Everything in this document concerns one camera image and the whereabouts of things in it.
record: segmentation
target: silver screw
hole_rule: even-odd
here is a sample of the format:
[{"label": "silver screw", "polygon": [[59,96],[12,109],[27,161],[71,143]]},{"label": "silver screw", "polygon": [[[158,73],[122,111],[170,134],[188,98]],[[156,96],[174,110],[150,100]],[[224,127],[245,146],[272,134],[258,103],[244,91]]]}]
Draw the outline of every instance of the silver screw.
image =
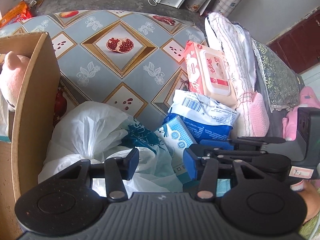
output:
[{"label": "silver screw", "polygon": [[119,199],[119,198],[123,198],[125,196],[125,193],[120,191],[120,190],[116,190],[116,191],[112,191],[109,196],[112,199]]},{"label": "silver screw", "polygon": [[197,196],[201,199],[209,199],[213,197],[213,193],[207,190],[202,190],[197,193]]}]

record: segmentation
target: pink stuffed toy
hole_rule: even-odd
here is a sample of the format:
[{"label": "pink stuffed toy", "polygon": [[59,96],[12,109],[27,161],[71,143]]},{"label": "pink stuffed toy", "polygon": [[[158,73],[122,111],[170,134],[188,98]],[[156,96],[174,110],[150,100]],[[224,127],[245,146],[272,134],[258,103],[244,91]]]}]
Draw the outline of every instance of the pink stuffed toy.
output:
[{"label": "pink stuffed toy", "polygon": [[320,101],[311,87],[304,87],[300,92],[300,105],[296,106],[282,119],[283,138],[287,141],[294,141],[297,136],[298,108],[316,107],[320,108]]},{"label": "pink stuffed toy", "polygon": [[10,51],[5,55],[0,74],[0,90],[8,103],[9,110],[15,112],[20,88],[30,59]]}]

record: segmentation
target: floral cushion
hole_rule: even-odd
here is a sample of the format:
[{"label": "floral cushion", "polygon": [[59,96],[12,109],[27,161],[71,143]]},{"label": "floral cushion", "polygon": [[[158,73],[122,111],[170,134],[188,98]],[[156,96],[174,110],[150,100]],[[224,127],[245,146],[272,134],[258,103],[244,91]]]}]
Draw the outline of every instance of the floral cushion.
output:
[{"label": "floral cushion", "polygon": [[271,111],[290,109],[299,104],[299,87],[295,73],[266,45],[252,39],[264,79]]}]

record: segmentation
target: barcode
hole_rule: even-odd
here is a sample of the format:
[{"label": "barcode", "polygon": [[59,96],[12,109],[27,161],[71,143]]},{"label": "barcode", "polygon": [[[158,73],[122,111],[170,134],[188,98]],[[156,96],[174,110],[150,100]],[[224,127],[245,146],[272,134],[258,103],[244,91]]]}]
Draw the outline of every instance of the barcode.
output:
[{"label": "barcode", "polygon": [[192,100],[191,98],[185,98],[182,102],[182,105],[197,112],[199,112],[201,109],[201,104],[197,101]]}]

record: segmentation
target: concrete floor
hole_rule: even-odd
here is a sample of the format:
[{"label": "concrete floor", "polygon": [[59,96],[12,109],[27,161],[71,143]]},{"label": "concrete floor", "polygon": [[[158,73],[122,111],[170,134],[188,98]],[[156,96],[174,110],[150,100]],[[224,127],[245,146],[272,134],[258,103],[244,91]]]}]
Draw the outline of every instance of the concrete floor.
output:
[{"label": "concrete floor", "polygon": [[204,17],[193,13],[182,5],[176,9],[167,5],[151,6],[147,0],[44,0],[36,15],[73,10],[127,10],[153,13],[194,22],[204,32]]}]

